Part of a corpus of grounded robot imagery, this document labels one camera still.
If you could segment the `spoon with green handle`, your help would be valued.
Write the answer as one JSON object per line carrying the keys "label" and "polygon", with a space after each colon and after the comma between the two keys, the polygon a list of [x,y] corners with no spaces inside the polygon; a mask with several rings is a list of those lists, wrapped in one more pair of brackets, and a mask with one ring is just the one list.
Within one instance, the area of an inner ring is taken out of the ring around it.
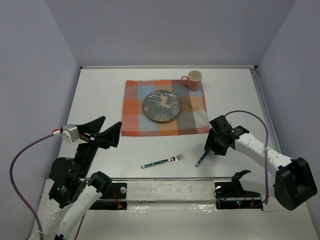
{"label": "spoon with green handle", "polygon": [[200,159],[196,162],[195,167],[197,168],[202,162],[203,160],[206,158],[206,156],[208,155],[210,151],[206,150],[203,155],[200,157]]}

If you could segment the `orange grey checked cloth napkin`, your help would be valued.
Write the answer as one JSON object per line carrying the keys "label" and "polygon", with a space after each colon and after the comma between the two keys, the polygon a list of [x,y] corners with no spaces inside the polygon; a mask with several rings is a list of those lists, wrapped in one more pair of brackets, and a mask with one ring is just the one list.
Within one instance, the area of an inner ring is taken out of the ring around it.
{"label": "orange grey checked cloth napkin", "polygon": [[[155,122],[144,113],[143,102],[148,94],[166,90],[181,102],[178,116],[169,122]],[[128,80],[125,83],[121,135],[156,137],[205,134],[209,132],[206,99],[203,87],[189,90],[180,80]]]}

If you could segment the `fork with green handle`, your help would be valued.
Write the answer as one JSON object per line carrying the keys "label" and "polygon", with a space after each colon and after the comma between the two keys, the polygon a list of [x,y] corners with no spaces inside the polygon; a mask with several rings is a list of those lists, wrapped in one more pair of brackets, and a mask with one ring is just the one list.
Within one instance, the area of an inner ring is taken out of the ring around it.
{"label": "fork with green handle", "polygon": [[167,158],[167,159],[163,159],[163,160],[159,160],[159,161],[155,161],[155,162],[152,162],[152,163],[148,163],[148,164],[142,165],[141,169],[146,169],[146,168],[150,168],[150,167],[154,167],[154,166],[157,166],[157,165],[170,163],[170,162],[177,162],[179,160],[182,160],[183,158],[184,158],[184,154],[180,153],[180,154],[178,154],[176,156],[172,156],[172,157]]}

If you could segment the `grey plate with deer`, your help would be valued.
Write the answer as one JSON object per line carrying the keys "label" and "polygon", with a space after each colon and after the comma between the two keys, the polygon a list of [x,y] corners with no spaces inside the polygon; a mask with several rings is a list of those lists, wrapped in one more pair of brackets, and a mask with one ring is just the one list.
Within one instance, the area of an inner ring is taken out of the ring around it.
{"label": "grey plate with deer", "polygon": [[166,123],[174,120],[181,111],[179,97],[168,90],[151,92],[143,101],[143,111],[152,121]]}

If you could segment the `pink ceramic mug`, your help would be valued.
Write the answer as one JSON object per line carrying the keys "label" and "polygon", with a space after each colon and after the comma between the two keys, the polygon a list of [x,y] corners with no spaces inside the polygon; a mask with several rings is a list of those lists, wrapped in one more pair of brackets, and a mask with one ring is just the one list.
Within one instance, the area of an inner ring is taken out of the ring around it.
{"label": "pink ceramic mug", "polygon": [[189,88],[191,91],[196,91],[202,83],[202,73],[198,70],[192,70],[188,75],[183,75],[181,77],[182,82]]}

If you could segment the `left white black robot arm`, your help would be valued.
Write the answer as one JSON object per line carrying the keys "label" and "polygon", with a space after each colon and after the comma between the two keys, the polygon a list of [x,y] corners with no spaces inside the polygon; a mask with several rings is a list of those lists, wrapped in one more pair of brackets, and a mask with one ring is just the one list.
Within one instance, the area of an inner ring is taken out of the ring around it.
{"label": "left white black robot arm", "polygon": [[58,157],[53,161],[49,174],[53,185],[31,240],[67,240],[89,208],[110,194],[112,179],[103,172],[93,173],[88,182],[84,180],[98,149],[116,148],[119,144],[122,122],[101,131],[105,119],[101,116],[88,123],[67,124],[53,130],[55,138],[78,146],[74,157]]}

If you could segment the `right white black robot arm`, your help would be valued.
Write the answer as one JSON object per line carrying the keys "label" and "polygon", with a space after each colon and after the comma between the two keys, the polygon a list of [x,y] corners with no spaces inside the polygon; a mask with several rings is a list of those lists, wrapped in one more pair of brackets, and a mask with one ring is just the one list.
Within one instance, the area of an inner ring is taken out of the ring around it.
{"label": "right white black robot arm", "polygon": [[232,127],[224,115],[211,120],[210,125],[205,151],[225,156],[232,148],[264,167],[265,175],[274,178],[274,196],[285,209],[293,211],[318,193],[310,165],[304,158],[281,154],[246,128]]}

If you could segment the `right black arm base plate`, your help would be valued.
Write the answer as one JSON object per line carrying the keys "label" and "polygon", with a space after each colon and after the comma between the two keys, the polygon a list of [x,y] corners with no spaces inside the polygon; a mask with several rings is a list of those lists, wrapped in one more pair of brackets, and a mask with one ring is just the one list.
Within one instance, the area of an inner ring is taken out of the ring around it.
{"label": "right black arm base plate", "polygon": [[263,209],[261,194],[244,190],[242,185],[229,182],[216,182],[213,195],[218,210]]}

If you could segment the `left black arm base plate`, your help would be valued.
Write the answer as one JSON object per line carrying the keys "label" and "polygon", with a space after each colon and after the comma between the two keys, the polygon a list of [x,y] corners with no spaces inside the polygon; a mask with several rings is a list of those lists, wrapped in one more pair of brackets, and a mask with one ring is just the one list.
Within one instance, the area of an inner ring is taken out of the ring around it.
{"label": "left black arm base plate", "polygon": [[127,188],[126,182],[113,182],[108,193],[104,193],[90,210],[122,211],[127,209]]}

